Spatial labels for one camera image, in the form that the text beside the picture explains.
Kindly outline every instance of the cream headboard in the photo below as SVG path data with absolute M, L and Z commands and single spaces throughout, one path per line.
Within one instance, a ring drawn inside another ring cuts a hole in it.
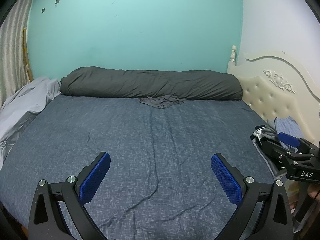
M 246 63 L 237 66 L 233 46 L 228 64 L 228 73 L 241 84 L 243 101 L 264 120 L 291 116 L 304 137 L 319 145 L 320 88 L 307 70 L 283 51 L 244 56 Z

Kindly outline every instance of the blue textured pad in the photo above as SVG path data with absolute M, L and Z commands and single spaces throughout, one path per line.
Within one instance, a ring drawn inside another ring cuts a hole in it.
M 300 142 L 297 138 L 283 132 L 278 134 L 278 140 L 295 148 L 300 146 Z
M 216 154 L 211 157 L 211 169 L 230 202 L 239 206 L 242 203 L 241 187 Z
M 110 168 L 110 155 L 105 153 L 80 186 L 79 202 L 89 203 Z

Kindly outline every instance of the curtain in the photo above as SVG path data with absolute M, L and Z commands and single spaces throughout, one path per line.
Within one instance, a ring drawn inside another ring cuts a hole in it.
M 23 64 L 22 33 L 32 0 L 17 0 L 0 27 L 0 108 L 4 101 L 29 83 Z

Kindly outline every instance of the metal pin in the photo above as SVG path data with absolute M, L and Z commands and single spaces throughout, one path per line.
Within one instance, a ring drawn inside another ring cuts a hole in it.
M 39 186 L 43 186 L 45 184 L 45 180 L 41 179 L 41 181 L 39 181 Z
M 282 183 L 281 180 L 277 180 L 277 181 L 276 181 L 276 184 L 277 184 L 278 186 L 282 186 L 282 185 L 283 185 L 283 183 Z
M 245 180 L 246 180 L 248 183 L 254 182 L 253 177 L 246 177 Z
M 74 182 L 76 180 L 76 177 L 75 176 L 70 176 L 68 179 L 67 179 L 67 181 L 69 182 L 69 183 L 72 183 L 72 182 Z

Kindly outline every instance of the blue bedsheet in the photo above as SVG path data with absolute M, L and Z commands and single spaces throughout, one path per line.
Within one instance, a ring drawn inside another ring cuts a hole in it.
M 85 207 L 109 240 L 213 239 L 236 206 L 213 175 L 211 156 L 220 152 L 244 176 L 272 183 L 250 140 L 262 123 L 243 101 L 156 109 L 139 99 L 59 95 L 9 153 L 0 200 L 27 227 L 39 180 L 64 181 L 106 151 L 111 168 Z

